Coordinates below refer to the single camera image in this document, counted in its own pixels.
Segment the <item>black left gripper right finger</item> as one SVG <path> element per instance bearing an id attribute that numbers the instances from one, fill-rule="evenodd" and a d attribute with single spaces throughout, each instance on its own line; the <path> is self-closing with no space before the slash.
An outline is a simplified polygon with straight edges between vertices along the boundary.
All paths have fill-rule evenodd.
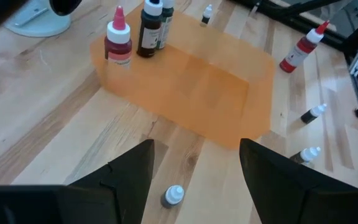
<path id="1" fill-rule="evenodd" d="M 262 223 L 357 223 L 358 189 L 241 139 L 242 173 Z"/>

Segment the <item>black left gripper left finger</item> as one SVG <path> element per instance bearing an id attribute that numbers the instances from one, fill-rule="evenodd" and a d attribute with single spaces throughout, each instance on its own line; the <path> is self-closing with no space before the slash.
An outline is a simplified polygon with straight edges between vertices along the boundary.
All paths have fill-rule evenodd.
<path id="1" fill-rule="evenodd" d="M 146 139 L 72 185 L 109 191 L 114 195 L 118 222 L 140 223 L 153 171 L 154 140 Z"/>

